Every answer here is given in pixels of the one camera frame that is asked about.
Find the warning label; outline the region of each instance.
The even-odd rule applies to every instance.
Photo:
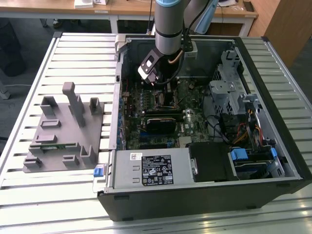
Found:
[[[170,155],[142,156],[142,184],[144,186],[173,184]]]

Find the white box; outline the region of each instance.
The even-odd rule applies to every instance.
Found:
[[[75,0],[74,7],[75,9],[90,8],[90,7],[93,7],[93,1],[92,0]]]
[[[93,0],[94,4],[106,5],[109,0]]]

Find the blue tab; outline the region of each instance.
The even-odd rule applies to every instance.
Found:
[[[237,158],[236,158],[236,155],[235,155],[235,153],[234,153],[233,151],[231,151],[231,157],[232,157],[232,160],[233,160],[233,161],[237,159]]]
[[[104,168],[95,167],[93,170],[94,177],[103,177],[104,176]]]
[[[275,148],[271,148],[271,154],[273,155],[274,158],[277,157],[277,152]]]
[[[245,149],[237,148],[231,151],[232,160],[248,159]]]

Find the robotic arm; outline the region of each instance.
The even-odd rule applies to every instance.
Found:
[[[203,16],[199,20],[195,31],[197,31],[197,29],[199,29],[200,32],[204,31],[204,33],[207,31],[215,13],[218,0],[192,0],[192,2],[190,2],[190,0],[156,0],[156,48],[150,51],[138,69],[139,74],[146,83],[151,83],[152,85],[155,85],[156,83],[158,83],[158,85],[164,85],[169,83],[178,74],[182,67],[184,59],[183,54],[185,52],[184,48],[181,48],[182,34],[184,39],[186,39],[190,28],[201,15]],[[203,4],[203,9],[190,23],[188,30],[184,32],[183,16],[185,8],[189,7],[189,10],[193,11],[194,8],[196,9]],[[167,62],[172,65],[178,60],[180,60],[179,66],[172,74],[171,78],[159,82],[161,77],[165,77],[165,74],[157,69],[157,64]]]

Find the barcode sticker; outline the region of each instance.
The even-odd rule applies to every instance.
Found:
[[[130,153],[130,160],[141,160],[142,153]]]
[[[94,11],[94,13],[103,13],[103,14],[107,14],[108,11]]]

